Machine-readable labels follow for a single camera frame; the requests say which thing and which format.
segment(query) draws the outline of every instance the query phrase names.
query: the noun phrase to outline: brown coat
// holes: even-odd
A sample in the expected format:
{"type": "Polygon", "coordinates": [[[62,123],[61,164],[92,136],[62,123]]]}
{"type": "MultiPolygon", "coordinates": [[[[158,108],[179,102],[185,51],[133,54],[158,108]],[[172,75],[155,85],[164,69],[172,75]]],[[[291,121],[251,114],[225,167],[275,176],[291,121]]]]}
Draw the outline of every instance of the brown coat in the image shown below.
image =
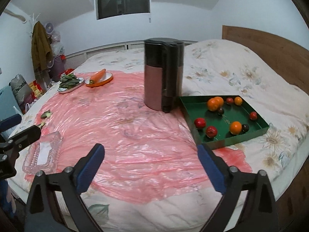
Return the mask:
{"type": "Polygon", "coordinates": [[[48,35],[40,22],[37,22],[33,29],[31,55],[34,70],[38,68],[45,70],[47,68],[46,63],[53,59],[53,51],[48,41],[48,35]]]}

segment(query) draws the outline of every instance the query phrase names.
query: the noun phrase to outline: metal screw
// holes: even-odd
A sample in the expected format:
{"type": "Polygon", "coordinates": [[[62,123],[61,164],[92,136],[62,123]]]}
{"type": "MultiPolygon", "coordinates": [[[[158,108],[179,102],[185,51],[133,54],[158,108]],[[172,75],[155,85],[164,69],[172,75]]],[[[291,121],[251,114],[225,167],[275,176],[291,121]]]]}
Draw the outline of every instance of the metal screw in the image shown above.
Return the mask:
{"type": "Polygon", "coordinates": [[[264,170],[260,170],[259,174],[262,175],[262,176],[266,176],[267,175],[266,171],[264,171],[264,170]]]}
{"type": "Polygon", "coordinates": [[[235,166],[231,166],[231,167],[230,167],[230,171],[231,171],[232,173],[236,173],[236,172],[238,172],[238,168],[235,167],[235,166]]]}
{"type": "Polygon", "coordinates": [[[37,173],[36,173],[36,176],[38,176],[38,177],[40,177],[40,176],[42,176],[43,175],[43,171],[42,170],[40,170],[40,171],[38,171],[37,173]]]}
{"type": "Polygon", "coordinates": [[[66,168],[64,169],[64,171],[65,171],[66,173],[70,173],[70,172],[72,172],[72,170],[73,170],[73,167],[66,167],[66,168]]]}

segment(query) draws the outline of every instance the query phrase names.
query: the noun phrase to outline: white paper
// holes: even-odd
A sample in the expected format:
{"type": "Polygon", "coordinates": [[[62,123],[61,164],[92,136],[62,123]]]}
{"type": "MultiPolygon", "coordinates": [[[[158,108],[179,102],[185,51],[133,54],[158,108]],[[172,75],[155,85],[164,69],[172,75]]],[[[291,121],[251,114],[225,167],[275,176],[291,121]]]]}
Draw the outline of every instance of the white paper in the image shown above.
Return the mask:
{"type": "Polygon", "coordinates": [[[41,142],[40,143],[40,152],[37,160],[37,165],[45,165],[47,163],[49,151],[52,149],[50,143],[41,142]]]}

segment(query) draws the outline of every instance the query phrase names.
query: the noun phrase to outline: orange tomato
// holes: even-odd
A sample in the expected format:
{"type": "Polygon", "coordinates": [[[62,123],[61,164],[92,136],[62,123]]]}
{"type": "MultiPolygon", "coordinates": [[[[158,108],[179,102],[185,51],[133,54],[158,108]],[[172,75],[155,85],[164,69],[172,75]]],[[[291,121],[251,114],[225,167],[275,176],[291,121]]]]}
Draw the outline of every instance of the orange tomato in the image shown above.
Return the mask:
{"type": "Polygon", "coordinates": [[[234,103],[235,105],[240,106],[243,103],[243,100],[241,99],[241,97],[236,97],[234,98],[234,103]]]}
{"type": "Polygon", "coordinates": [[[238,121],[234,121],[230,124],[230,133],[233,135],[238,135],[242,130],[241,123],[238,121]]]}
{"type": "Polygon", "coordinates": [[[211,98],[210,100],[208,100],[207,102],[208,110],[214,112],[218,109],[218,107],[219,107],[218,100],[215,100],[214,98],[211,98]]]}
{"type": "Polygon", "coordinates": [[[224,104],[223,98],[221,98],[221,97],[214,97],[214,99],[218,101],[219,106],[223,106],[223,104],[224,104]]]}

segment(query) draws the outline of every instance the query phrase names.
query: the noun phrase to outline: green tray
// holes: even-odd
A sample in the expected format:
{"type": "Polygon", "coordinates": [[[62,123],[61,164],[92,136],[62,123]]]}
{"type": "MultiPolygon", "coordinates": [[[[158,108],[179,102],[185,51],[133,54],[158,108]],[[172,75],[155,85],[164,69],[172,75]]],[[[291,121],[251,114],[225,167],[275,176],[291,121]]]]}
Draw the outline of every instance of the green tray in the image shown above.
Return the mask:
{"type": "MultiPolygon", "coordinates": [[[[193,139],[196,145],[207,144],[211,149],[231,146],[240,142],[250,140],[265,134],[269,125],[257,112],[257,120],[252,121],[249,119],[249,114],[255,111],[243,98],[241,106],[232,104],[231,106],[224,103],[224,115],[219,116],[217,112],[207,110],[207,101],[215,96],[188,96],[179,97],[180,109],[184,118],[190,128],[193,139]],[[208,138],[205,134],[206,128],[202,130],[196,129],[194,120],[197,118],[205,118],[207,126],[213,125],[217,128],[218,134],[215,138],[208,138]],[[239,135],[232,135],[229,132],[230,123],[239,121],[241,124],[248,124],[249,131],[247,133],[241,132],[239,135]]],[[[227,98],[239,97],[238,95],[232,96],[219,96],[225,101],[227,98]]]]}

